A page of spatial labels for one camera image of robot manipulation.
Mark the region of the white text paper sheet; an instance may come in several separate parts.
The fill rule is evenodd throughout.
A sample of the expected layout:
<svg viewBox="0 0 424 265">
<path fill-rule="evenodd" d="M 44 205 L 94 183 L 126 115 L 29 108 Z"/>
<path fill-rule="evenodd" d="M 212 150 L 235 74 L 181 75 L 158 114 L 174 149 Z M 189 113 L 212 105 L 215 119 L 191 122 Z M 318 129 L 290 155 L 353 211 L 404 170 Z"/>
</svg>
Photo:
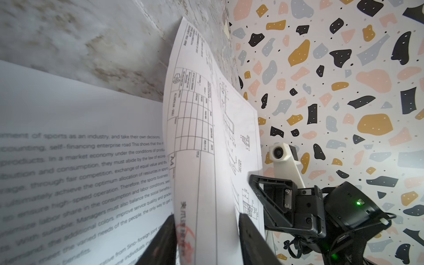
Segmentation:
<svg viewBox="0 0 424 265">
<path fill-rule="evenodd" d="M 1 264 L 134 265 L 172 213 L 162 104 L 1 62 Z"/>
</svg>

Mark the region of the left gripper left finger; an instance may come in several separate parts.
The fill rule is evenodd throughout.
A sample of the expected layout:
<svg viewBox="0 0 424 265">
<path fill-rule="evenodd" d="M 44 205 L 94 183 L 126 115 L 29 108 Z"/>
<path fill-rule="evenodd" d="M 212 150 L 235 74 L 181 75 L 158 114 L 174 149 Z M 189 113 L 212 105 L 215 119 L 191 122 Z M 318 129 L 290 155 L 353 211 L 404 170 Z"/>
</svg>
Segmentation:
<svg viewBox="0 0 424 265">
<path fill-rule="evenodd" d="M 175 265 L 177 235 L 174 215 L 170 215 L 161 226 L 136 265 Z"/>
</svg>

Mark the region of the white technical drawing sheet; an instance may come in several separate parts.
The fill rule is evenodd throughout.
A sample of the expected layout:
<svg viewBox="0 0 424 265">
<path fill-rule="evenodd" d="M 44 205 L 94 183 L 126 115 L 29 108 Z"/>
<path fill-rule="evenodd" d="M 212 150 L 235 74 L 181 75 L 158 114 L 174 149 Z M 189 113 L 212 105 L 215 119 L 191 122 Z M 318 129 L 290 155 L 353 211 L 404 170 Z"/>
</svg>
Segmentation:
<svg viewBox="0 0 424 265">
<path fill-rule="evenodd" d="M 263 208 L 248 184 L 262 172 L 258 115 L 186 19 L 167 70 L 163 138 L 180 263 L 242 264 L 239 215 L 264 231 Z"/>
</svg>

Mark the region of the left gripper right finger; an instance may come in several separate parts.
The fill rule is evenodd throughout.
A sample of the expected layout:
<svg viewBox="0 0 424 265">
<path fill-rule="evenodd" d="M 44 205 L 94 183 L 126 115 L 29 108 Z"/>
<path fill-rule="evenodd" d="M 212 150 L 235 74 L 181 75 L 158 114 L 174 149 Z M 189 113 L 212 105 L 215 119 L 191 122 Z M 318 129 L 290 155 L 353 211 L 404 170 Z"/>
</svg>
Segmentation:
<svg viewBox="0 0 424 265">
<path fill-rule="evenodd" d="M 238 223 L 244 265 L 281 265 L 247 214 L 240 213 Z"/>
</svg>

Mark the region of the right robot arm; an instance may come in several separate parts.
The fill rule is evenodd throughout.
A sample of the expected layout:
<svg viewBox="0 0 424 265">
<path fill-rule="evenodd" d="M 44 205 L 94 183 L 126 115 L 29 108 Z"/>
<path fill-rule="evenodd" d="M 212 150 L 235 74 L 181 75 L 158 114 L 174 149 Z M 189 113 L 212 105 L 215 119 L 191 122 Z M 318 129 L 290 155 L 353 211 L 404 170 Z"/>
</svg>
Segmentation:
<svg viewBox="0 0 424 265">
<path fill-rule="evenodd" d="M 367 242 L 396 217 L 349 182 L 300 188 L 291 180 L 252 174 L 249 185 L 264 207 L 265 228 L 294 237 L 284 248 L 296 259 L 314 251 L 326 265 L 367 265 Z"/>
</svg>

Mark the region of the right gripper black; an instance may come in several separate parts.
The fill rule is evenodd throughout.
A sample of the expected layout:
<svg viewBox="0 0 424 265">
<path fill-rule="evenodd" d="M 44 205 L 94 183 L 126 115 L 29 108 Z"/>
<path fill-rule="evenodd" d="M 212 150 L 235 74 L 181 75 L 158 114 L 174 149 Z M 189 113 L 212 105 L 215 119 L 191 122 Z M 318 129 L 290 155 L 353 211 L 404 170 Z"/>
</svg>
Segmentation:
<svg viewBox="0 0 424 265">
<path fill-rule="evenodd" d="M 319 188 L 301 188 L 291 180 L 252 174 L 249 185 L 263 205 L 265 228 L 314 240 L 326 236 L 325 211 Z"/>
</svg>

